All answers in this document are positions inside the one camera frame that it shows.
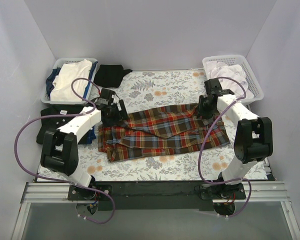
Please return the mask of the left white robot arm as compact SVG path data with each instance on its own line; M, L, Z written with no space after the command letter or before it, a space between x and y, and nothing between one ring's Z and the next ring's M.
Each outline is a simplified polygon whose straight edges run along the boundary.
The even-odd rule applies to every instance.
M43 137L40 165L81 185L79 194L85 200L93 199L97 191L91 184L93 177L79 164L78 143L98 123L112 127L128 119L124 101L115 101L116 96L115 91L102 88L99 97L87 103L78 116L57 129L47 130Z

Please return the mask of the red plaid long sleeve shirt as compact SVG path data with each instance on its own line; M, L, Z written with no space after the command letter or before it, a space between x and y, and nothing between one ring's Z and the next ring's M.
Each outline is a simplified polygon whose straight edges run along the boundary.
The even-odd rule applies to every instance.
M98 151L109 162L197 152L230 143L216 112L198 117L196 103L168 105L128 114L114 126L98 127Z

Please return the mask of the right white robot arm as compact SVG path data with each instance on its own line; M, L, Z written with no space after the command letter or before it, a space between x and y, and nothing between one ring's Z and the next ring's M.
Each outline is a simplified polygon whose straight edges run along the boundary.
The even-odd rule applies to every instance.
M206 80L206 96L199 97L198 116L210 118L216 111L220 116L226 115L234 125L234 157L228 167L222 171L217 180L204 180L199 187L201 197L227 199L236 194L244 195L242 182L246 174L257 163L273 154L273 128L268 117L260 117L243 104L247 93L236 96L230 89L223 89L220 77Z

